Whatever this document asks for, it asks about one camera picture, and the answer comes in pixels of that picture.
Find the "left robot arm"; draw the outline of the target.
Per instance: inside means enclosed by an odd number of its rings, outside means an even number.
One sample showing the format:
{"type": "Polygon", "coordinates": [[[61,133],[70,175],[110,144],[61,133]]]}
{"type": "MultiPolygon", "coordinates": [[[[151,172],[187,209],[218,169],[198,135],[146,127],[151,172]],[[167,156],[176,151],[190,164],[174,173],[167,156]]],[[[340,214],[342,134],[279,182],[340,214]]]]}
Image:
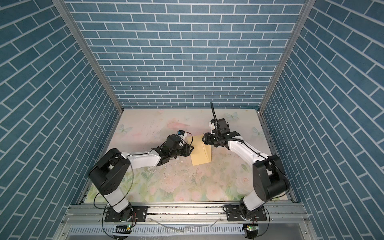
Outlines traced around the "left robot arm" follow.
{"type": "Polygon", "coordinates": [[[187,142],[188,132],[179,130],[169,135],[167,139],[156,148],[147,152],[124,154],[118,149],[109,150],[91,168],[89,178],[107,201],[104,212],[110,216],[116,215],[120,222],[134,222],[136,213],[128,200],[128,193],[123,192],[122,183],[127,171],[144,167],[158,167],[177,157],[188,157],[194,147],[187,142]]]}

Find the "yellow envelope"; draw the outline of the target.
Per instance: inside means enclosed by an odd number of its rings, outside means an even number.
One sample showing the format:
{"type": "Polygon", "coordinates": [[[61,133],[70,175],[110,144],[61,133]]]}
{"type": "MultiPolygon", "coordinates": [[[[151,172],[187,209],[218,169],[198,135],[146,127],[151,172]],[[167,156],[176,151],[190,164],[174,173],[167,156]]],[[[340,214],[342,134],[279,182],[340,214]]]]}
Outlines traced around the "yellow envelope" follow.
{"type": "Polygon", "coordinates": [[[208,164],[212,161],[211,145],[205,145],[203,142],[204,135],[194,136],[191,146],[194,149],[191,152],[192,165],[198,166],[208,164]]]}

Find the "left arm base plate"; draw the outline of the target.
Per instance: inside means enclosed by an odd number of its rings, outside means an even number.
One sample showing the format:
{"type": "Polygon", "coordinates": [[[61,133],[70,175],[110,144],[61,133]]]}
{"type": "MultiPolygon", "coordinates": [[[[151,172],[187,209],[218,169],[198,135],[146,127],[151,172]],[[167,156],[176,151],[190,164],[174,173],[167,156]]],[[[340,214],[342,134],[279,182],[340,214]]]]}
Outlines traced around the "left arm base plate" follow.
{"type": "Polygon", "coordinates": [[[107,223],[123,223],[123,222],[145,222],[148,206],[127,206],[120,213],[117,213],[112,207],[106,208],[104,211],[104,221],[107,223]]]}

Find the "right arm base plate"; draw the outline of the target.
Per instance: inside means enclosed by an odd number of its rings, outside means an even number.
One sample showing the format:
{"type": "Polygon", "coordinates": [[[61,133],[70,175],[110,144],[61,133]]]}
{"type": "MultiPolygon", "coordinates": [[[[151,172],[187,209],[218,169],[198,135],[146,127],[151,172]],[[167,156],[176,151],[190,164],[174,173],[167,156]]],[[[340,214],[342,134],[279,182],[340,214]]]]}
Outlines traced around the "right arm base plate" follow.
{"type": "Polygon", "coordinates": [[[266,221],[266,211],[264,207],[259,207],[252,211],[249,211],[243,205],[224,205],[223,211],[226,214],[227,221],[239,222],[239,221],[266,221]]]}

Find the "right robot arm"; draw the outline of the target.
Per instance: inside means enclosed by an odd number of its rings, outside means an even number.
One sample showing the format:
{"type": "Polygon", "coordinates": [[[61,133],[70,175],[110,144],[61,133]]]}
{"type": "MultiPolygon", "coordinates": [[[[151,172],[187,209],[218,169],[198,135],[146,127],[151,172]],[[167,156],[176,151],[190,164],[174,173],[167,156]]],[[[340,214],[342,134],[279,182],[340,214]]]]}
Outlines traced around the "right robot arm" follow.
{"type": "Polygon", "coordinates": [[[252,168],[253,190],[239,204],[244,219],[252,219],[265,203],[289,191],[291,185],[279,156],[269,156],[251,146],[238,132],[230,130],[225,119],[211,119],[210,129],[202,138],[205,145],[225,147],[252,168]]]}

